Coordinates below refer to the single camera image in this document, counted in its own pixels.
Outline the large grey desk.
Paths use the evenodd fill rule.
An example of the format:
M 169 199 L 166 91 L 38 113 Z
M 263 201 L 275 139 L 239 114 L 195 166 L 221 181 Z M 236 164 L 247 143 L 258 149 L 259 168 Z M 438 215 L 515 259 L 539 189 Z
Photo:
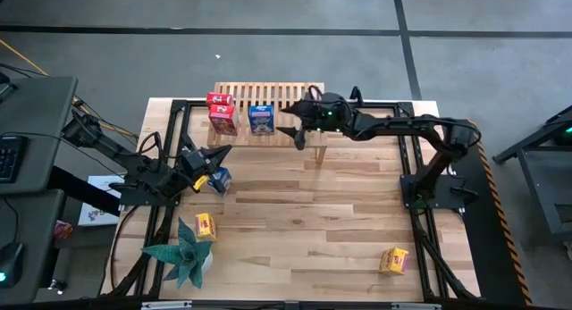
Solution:
M 0 195 L 44 190 L 72 108 L 78 80 L 73 77 L 16 79 L 0 102 L 0 138 L 28 139 L 13 183 L 0 182 Z

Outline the black keyboard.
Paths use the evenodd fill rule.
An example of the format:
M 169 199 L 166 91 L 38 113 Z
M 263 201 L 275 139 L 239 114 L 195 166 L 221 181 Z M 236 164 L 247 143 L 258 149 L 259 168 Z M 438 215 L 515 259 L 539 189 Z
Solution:
M 29 143 L 25 136 L 0 138 L 0 183 L 14 183 Z

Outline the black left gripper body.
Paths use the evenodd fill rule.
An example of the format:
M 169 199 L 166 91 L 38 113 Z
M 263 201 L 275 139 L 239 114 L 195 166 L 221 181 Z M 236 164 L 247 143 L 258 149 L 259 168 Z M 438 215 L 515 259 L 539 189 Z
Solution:
M 207 150 L 204 147 L 191 151 L 184 147 L 181 151 L 181 166 L 184 173 L 191 179 L 207 175 L 210 170 L 206 161 Z

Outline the white printed box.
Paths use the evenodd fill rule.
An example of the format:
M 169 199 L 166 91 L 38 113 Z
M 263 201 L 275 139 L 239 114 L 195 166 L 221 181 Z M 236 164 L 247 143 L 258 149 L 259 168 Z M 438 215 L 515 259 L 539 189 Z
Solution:
M 123 183 L 123 179 L 120 176 L 108 175 L 108 176 L 89 176 L 88 183 L 95 186 L 98 189 L 111 194 L 114 197 L 121 197 L 121 193 L 111 189 L 109 185 L 111 183 L 120 182 Z M 83 227 L 90 226 L 102 226 L 102 225 L 116 225 L 119 221 L 118 216 L 106 213 L 101 209 L 97 209 L 92 205 L 83 203 L 80 216 L 78 220 L 78 225 Z

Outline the black metal stand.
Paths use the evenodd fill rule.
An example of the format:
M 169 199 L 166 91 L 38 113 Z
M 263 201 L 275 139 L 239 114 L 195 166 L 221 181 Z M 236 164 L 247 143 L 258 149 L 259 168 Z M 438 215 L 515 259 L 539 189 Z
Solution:
M 572 105 L 492 157 L 518 159 L 533 201 L 553 241 L 572 243 Z

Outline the blue Frosted Flakes cereal box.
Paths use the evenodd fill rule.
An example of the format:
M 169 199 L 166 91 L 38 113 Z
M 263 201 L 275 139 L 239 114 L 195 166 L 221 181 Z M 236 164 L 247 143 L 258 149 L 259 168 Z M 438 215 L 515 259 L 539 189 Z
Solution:
M 227 168 L 219 167 L 208 176 L 207 184 L 219 196 L 225 196 L 231 186 L 232 177 Z
M 251 134 L 268 136 L 274 134 L 274 109 L 272 105 L 252 105 L 248 109 Z

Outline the wooden slatted shelf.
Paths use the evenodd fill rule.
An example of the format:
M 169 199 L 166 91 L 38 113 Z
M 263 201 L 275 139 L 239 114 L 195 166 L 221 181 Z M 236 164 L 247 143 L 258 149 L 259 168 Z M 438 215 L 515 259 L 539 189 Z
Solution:
M 310 86 L 324 90 L 323 82 L 216 82 L 215 93 L 233 95 L 238 109 L 238 135 L 217 134 L 213 126 L 209 127 L 206 144 L 209 147 L 232 145 L 233 147 L 276 147 L 294 146 L 294 140 L 276 131 L 273 135 L 253 136 L 248 121 L 248 109 L 251 105 L 272 105 L 274 124 L 278 127 L 298 127 L 300 120 L 294 115 L 281 113 L 280 110 L 300 100 Z

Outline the small red packet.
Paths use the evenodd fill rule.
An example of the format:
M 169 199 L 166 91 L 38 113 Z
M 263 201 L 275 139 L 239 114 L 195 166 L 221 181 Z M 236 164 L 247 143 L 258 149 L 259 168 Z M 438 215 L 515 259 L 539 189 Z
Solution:
M 57 220 L 53 231 L 53 236 L 56 239 L 66 239 L 73 232 L 73 226 L 68 222 Z

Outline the teal artificial plant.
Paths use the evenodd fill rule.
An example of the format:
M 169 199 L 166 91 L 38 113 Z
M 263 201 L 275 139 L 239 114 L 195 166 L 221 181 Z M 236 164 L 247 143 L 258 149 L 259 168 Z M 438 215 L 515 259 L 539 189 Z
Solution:
M 178 219 L 178 244 L 159 244 L 143 247 L 141 251 L 157 261 L 171 264 L 172 269 L 163 277 L 163 281 L 176 281 L 178 289 L 190 281 L 196 289 L 204 282 L 203 267 L 211 255 L 212 241 L 198 241 L 194 231 L 182 218 Z

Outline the small grey desk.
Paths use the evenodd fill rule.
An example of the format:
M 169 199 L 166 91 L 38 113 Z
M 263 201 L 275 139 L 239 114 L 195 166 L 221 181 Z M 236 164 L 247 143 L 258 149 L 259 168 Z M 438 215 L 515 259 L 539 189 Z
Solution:
M 27 304 L 51 283 L 58 252 L 54 229 L 65 194 L 59 189 L 28 195 L 0 195 L 0 247 L 23 245 L 21 277 L 11 288 L 0 288 L 0 306 Z

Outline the black computer mouse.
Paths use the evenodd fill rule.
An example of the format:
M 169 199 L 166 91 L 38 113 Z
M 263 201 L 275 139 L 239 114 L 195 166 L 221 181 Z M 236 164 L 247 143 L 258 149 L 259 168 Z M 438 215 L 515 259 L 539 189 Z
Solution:
M 0 289 L 13 288 L 19 282 L 23 252 L 24 246 L 19 242 L 0 247 Z

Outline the black hazard-striped floor mat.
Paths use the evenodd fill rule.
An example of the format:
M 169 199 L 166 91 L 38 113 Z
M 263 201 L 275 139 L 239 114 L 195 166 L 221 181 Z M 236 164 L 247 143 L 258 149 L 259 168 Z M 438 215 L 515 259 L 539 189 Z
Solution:
M 453 170 L 479 195 L 467 206 L 464 224 L 481 297 L 505 305 L 530 306 L 531 294 L 511 235 L 491 165 L 478 141 Z

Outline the silver metal bracket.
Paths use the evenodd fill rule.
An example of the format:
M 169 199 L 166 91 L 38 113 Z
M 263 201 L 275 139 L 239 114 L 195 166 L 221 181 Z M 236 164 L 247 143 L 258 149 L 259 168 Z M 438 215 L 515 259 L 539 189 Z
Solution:
M 438 304 L 427 303 L 392 303 L 391 310 L 442 310 L 442 306 Z
M 144 302 L 140 310 L 191 310 L 192 307 L 191 301 L 154 301 Z

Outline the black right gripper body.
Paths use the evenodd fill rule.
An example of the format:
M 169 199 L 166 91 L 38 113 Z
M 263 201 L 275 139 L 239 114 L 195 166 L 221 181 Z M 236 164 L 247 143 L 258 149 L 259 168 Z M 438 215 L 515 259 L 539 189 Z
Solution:
M 306 96 L 309 118 L 306 125 L 311 130 L 341 132 L 352 118 L 348 101 L 336 93 Z

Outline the yellow Pops cereal box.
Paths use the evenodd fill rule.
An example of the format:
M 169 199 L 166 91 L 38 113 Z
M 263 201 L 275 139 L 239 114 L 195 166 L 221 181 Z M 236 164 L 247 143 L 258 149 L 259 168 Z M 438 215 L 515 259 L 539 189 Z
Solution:
M 215 219 L 209 213 L 197 214 L 196 236 L 202 241 L 217 241 L 217 229 Z
M 398 247 L 383 252 L 379 272 L 383 275 L 404 275 L 407 269 L 408 251 Z

